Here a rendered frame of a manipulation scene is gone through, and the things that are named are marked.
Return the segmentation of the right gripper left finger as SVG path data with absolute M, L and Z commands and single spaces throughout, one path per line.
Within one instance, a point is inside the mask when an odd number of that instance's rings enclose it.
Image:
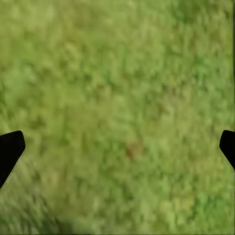
M 25 149 L 23 133 L 18 130 L 0 136 L 0 189 Z

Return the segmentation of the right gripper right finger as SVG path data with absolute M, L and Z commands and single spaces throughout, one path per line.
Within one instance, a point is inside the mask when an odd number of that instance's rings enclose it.
M 235 169 L 235 132 L 223 130 L 219 148 Z

